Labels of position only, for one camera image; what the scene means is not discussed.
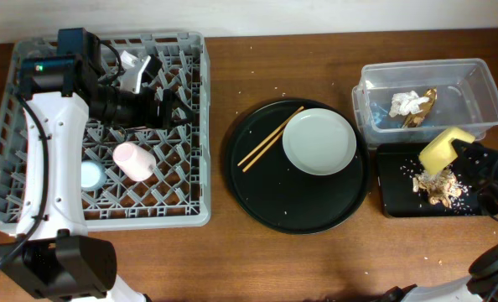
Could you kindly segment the yellow bowl with food scraps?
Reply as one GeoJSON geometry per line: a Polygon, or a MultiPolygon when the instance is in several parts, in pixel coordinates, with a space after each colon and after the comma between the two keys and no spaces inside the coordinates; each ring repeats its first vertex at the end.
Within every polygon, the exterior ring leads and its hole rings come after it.
{"type": "Polygon", "coordinates": [[[418,155],[420,163],[430,175],[436,175],[458,158],[452,142],[458,139],[473,143],[475,136],[460,128],[451,127],[441,132],[418,155]]]}

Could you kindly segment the gold snack wrapper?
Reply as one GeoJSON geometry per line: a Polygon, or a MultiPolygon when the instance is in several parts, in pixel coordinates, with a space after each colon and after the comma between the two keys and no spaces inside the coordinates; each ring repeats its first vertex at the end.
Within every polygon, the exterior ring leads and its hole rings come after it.
{"type": "Polygon", "coordinates": [[[419,105],[420,112],[410,113],[406,116],[402,128],[418,128],[431,112],[434,103],[437,101],[437,89],[430,88],[423,94],[428,100],[419,105]]]}

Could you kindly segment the pink plastic cup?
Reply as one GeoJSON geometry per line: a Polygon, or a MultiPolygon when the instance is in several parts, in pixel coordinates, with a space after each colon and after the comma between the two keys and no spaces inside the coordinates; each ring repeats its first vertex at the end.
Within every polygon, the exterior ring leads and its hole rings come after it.
{"type": "Polygon", "coordinates": [[[132,181],[147,180],[156,166],[155,157],[135,143],[125,142],[113,150],[113,160],[118,168],[132,181]]]}

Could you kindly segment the white tissue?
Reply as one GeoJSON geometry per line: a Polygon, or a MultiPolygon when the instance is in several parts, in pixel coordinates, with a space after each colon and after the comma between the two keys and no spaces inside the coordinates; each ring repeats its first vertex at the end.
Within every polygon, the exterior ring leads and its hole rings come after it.
{"type": "Polygon", "coordinates": [[[419,105],[427,100],[427,97],[419,96],[415,91],[394,94],[389,116],[407,116],[410,113],[418,113],[420,112],[419,105]]]}

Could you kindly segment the blue plastic cup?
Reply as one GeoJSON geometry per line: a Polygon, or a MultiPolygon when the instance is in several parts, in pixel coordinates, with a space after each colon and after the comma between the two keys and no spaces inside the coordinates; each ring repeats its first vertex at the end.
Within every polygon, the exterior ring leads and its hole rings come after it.
{"type": "Polygon", "coordinates": [[[86,160],[80,167],[80,187],[84,191],[100,189],[106,183],[105,168],[99,162],[86,160]]]}

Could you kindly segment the wooden chopstick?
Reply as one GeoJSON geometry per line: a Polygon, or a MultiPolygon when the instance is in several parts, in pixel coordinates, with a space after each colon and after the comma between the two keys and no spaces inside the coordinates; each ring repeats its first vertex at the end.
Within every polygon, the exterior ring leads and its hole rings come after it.
{"type": "Polygon", "coordinates": [[[300,113],[304,109],[304,106],[299,107],[290,117],[288,117],[284,122],[282,122],[275,130],[273,130],[270,134],[268,134],[249,154],[247,154],[238,164],[237,166],[243,165],[248,159],[250,159],[257,151],[260,153],[249,163],[246,165],[244,170],[247,170],[252,164],[256,162],[262,156],[263,152],[266,152],[269,146],[272,143],[277,141],[277,137],[281,133],[281,131],[286,127],[288,122],[298,113],[300,113]]]}
{"type": "Polygon", "coordinates": [[[268,144],[267,144],[267,145],[263,148],[263,150],[261,150],[261,151],[257,154],[257,156],[256,156],[254,159],[252,159],[252,161],[251,161],[251,162],[250,162],[250,163],[249,163],[246,167],[244,167],[244,168],[242,169],[242,172],[243,172],[243,173],[246,173],[246,172],[247,172],[247,171],[248,171],[248,170],[249,170],[249,169],[250,169],[250,168],[251,168],[251,167],[252,167],[252,166],[253,166],[253,165],[254,165],[254,164],[255,164],[255,163],[256,163],[256,162],[257,162],[257,161],[258,161],[258,160],[259,160],[259,159],[260,159],[260,158],[261,158],[261,157],[262,157],[262,156],[263,156],[263,155],[264,155],[264,154],[265,154],[265,153],[266,153],[266,152],[267,152],[267,151],[268,151],[268,150],[269,150],[269,149],[270,149],[270,148],[271,148],[271,147],[272,147],[272,146],[273,146],[273,145],[274,145],[274,144],[275,144],[275,143],[276,143],[276,142],[277,142],[280,138],[281,138],[281,137],[282,137],[283,133],[284,133],[284,130],[280,131],[280,132],[278,133],[278,135],[277,135],[275,138],[273,138],[273,139],[271,140],[271,142],[270,142],[270,143],[268,143],[268,144]]]}

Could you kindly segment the grey round plate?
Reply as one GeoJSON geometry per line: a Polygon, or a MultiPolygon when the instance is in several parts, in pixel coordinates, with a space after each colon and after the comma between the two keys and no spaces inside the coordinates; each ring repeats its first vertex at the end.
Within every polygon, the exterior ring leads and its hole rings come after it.
{"type": "Polygon", "coordinates": [[[350,123],[339,113],[323,108],[296,114],[284,128],[282,144],[297,169],[317,176],[345,169],[357,147],[350,123]]]}

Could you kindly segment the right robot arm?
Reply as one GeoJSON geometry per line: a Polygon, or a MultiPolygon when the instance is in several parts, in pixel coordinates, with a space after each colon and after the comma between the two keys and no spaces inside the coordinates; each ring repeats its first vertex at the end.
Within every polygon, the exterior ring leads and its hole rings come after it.
{"type": "MultiPolygon", "coordinates": [[[[465,132],[439,134],[419,155],[421,164],[440,172],[453,162],[480,197],[498,205],[498,151],[465,140],[465,132]]],[[[389,289],[380,302],[467,302],[498,301],[498,244],[483,253],[469,267],[470,277],[436,287],[389,289]]]]}

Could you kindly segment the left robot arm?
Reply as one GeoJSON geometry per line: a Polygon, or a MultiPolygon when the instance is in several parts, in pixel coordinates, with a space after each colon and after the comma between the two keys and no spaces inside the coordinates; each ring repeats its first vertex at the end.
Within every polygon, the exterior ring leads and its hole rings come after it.
{"type": "Polygon", "coordinates": [[[35,299],[144,301],[117,273],[113,245],[90,237],[81,204],[86,123],[170,129],[194,120],[173,91],[126,91],[103,79],[101,40],[62,29],[53,56],[26,59],[17,101],[28,126],[25,195],[15,243],[0,244],[0,273],[35,299]]]}

